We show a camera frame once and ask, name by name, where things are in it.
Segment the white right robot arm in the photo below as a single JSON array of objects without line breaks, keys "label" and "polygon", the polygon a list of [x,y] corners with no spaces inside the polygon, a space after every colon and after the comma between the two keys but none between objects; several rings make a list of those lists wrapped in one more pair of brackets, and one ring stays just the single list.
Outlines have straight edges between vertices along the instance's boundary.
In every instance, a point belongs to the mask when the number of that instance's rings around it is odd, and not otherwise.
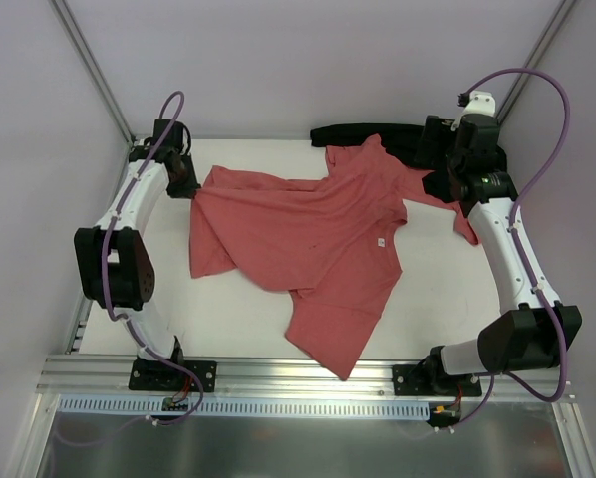
[{"label": "white right robot arm", "polygon": [[496,320],[476,338],[436,346],[411,372],[414,384],[447,395],[471,378],[558,368],[553,402],[565,390],[568,350],[582,325],[547,281],[528,240],[519,195],[498,147],[496,118],[467,114],[458,121],[429,116],[417,150],[447,171],[444,192],[456,200],[483,246],[498,294]]}]

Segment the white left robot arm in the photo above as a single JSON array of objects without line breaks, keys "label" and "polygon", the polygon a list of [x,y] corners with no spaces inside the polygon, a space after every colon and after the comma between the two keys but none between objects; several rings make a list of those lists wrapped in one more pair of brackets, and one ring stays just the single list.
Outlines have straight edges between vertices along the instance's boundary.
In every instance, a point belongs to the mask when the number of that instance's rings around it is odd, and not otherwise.
[{"label": "white left robot arm", "polygon": [[162,195],[191,200],[200,188],[183,123],[159,118],[152,136],[133,149],[121,190],[104,216],[74,236],[85,297],[124,325],[139,359],[154,361],[151,377],[164,389],[183,384],[186,366],[178,338],[152,296],[155,270],[143,233]]}]

